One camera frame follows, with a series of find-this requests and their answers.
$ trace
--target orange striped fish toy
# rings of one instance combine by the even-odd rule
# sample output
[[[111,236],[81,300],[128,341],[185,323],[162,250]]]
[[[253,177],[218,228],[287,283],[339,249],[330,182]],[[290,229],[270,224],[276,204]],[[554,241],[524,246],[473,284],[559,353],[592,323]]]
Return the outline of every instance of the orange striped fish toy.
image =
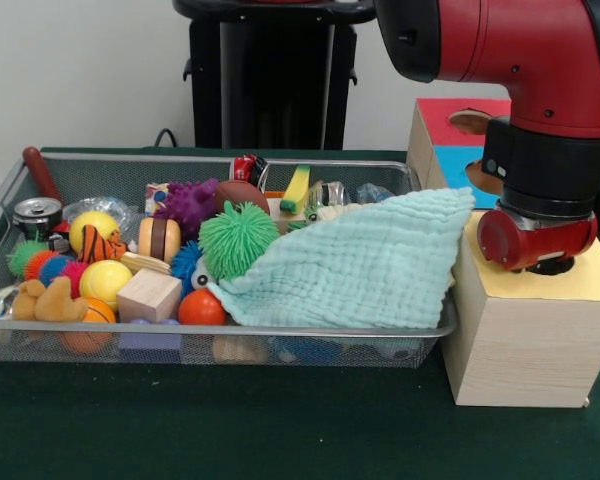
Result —
[[[95,263],[100,260],[120,260],[128,250],[127,244],[120,240],[120,232],[115,231],[106,240],[93,225],[82,227],[83,247],[78,255],[79,262]]]

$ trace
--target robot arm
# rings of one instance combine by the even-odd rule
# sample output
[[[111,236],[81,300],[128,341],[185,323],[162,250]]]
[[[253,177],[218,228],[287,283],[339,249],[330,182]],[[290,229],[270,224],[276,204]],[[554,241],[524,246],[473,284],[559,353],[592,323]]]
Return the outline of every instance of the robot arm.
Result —
[[[402,75],[509,91],[511,117],[490,121],[482,162],[504,184],[479,229],[485,256],[520,269],[586,250],[600,180],[600,0],[375,3]]]

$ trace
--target red wooden handle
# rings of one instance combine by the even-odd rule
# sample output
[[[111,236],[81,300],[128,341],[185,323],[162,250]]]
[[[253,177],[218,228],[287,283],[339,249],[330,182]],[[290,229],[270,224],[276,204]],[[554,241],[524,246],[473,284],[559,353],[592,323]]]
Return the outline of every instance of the red wooden handle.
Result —
[[[24,163],[31,172],[40,194],[44,197],[55,198],[64,205],[62,195],[60,195],[56,182],[53,181],[47,162],[42,158],[40,150],[36,147],[27,147],[22,152],[22,158],[24,158]]]

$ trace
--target purple spiky toy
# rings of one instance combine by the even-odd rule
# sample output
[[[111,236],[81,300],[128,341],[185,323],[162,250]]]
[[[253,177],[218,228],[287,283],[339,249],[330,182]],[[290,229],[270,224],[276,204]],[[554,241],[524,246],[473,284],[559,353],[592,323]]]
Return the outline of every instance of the purple spiky toy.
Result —
[[[183,241],[196,241],[200,224],[217,213],[214,193],[218,185],[215,178],[204,183],[170,183],[164,208],[153,216],[175,220],[180,225]]]

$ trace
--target yellow top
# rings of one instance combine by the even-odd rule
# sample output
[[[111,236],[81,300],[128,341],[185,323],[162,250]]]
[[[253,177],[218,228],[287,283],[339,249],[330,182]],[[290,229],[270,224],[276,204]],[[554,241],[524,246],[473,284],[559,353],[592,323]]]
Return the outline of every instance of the yellow top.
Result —
[[[576,258],[567,273],[555,277],[535,273],[505,272],[494,262],[487,262],[478,247],[476,231],[481,212],[471,214],[465,233],[473,252],[485,292],[499,298],[542,298],[547,300],[600,301],[600,242]]]

